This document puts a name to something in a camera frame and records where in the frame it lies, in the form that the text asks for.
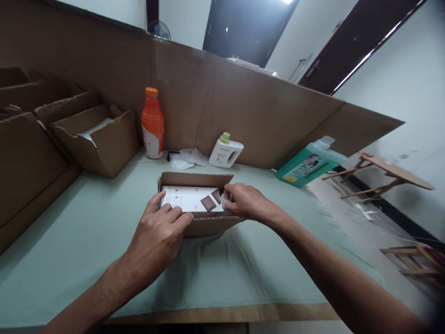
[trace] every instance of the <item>plastic bottle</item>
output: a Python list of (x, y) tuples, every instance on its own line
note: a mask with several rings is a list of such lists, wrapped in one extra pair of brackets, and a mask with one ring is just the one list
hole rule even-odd
[(158, 90), (146, 87), (145, 95), (145, 107), (140, 117), (145, 155), (149, 159), (159, 159), (164, 154), (164, 116), (159, 107)]
[(297, 188), (303, 187), (347, 160), (344, 155), (329, 149), (334, 141), (334, 138), (324, 136), (322, 139), (308, 144), (281, 167), (275, 176)]
[(209, 164), (216, 167), (230, 168), (240, 155), (244, 145), (237, 141), (231, 141), (230, 133), (224, 132), (216, 141)]

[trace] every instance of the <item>light green table surface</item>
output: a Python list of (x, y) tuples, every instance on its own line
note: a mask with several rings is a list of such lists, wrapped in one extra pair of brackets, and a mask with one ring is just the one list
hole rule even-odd
[[(137, 154), (113, 180), (82, 174), (0, 257), (0, 328), (47, 323), (92, 285), (128, 247), (147, 201), (157, 192), (165, 158)], [(258, 188), (306, 229), (384, 285), (333, 217), (308, 189), (272, 171), (234, 165), (189, 173), (234, 174)], [(245, 221), (218, 237), (183, 241), (176, 260), (113, 317), (186, 308), (326, 299), (283, 241)]]

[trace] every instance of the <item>orange bottle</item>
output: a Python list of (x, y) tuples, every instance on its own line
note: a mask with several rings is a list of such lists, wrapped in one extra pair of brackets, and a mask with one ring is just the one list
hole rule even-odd
[(149, 159), (159, 159), (164, 154), (164, 116), (159, 107), (158, 90), (146, 87), (145, 95), (145, 107), (140, 117), (145, 155)]

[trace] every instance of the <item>wooden folding table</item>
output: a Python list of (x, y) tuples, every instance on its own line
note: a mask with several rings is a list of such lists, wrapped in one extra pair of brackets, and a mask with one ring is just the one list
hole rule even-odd
[(376, 155), (369, 156), (366, 153), (364, 153), (363, 151), (360, 151), (359, 154), (360, 154), (360, 161), (355, 165), (355, 167), (353, 169), (349, 169), (349, 170), (345, 170), (343, 172), (329, 175), (327, 177), (322, 178), (322, 180), (326, 180), (326, 179), (333, 178), (335, 176), (346, 174), (346, 176), (343, 178), (343, 180), (341, 180), (341, 183), (344, 183), (351, 178), (351, 176), (354, 174), (355, 171), (369, 167), (369, 166), (377, 166), (380, 169), (383, 169), (386, 172), (385, 173), (386, 176), (395, 178), (395, 180), (385, 186), (379, 186), (379, 187), (375, 187), (372, 189), (363, 190), (363, 191), (360, 191), (357, 193), (352, 193), (352, 194), (342, 196), (341, 197), (342, 199), (351, 197), (351, 196), (362, 195), (362, 194), (370, 193), (370, 192), (375, 192), (375, 194), (370, 198), (370, 200), (376, 199), (376, 198), (380, 197), (381, 195), (383, 195), (384, 193), (386, 193), (391, 188), (393, 188), (394, 186), (404, 184), (404, 183), (409, 183), (409, 184), (418, 186), (420, 188), (428, 189), (428, 190), (434, 190), (433, 185), (431, 185), (430, 183), (426, 182), (425, 180), (421, 179), (420, 177), (414, 175), (410, 171), (407, 171), (406, 169), (404, 169), (398, 165), (390, 165), (390, 164), (386, 163), (386, 161), (383, 158), (376, 156)]

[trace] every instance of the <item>left hand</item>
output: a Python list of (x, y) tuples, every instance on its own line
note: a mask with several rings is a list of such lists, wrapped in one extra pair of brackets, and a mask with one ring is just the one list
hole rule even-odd
[(117, 280), (129, 282), (130, 298), (152, 284), (176, 257), (184, 230), (193, 220), (192, 213), (183, 214), (170, 204), (156, 211), (164, 196), (160, 192), (148, 202), (127, 251), (112, 264), (119, 271)]

